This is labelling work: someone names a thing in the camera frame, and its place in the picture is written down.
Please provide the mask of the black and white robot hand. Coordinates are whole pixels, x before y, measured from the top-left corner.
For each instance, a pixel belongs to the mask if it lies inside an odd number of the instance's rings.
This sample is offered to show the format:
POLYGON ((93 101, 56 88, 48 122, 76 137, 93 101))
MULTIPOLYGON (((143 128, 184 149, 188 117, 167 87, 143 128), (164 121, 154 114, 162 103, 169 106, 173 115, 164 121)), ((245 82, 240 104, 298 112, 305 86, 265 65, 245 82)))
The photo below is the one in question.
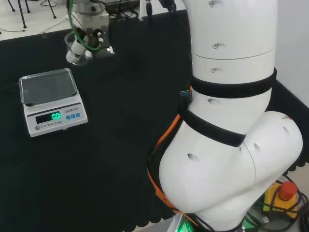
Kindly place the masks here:
POLYGON ((86 65, 95 58, 105 58, 114 55, 112 39, 110 35, 109 15, 106 11, 99 14, 75 13, 72 15, 76 32, 84 43, 98 51, 89 51, 80 43, 74 32, 68 33, 65 38, 67 49, 66 60, 74 65, 86 65))

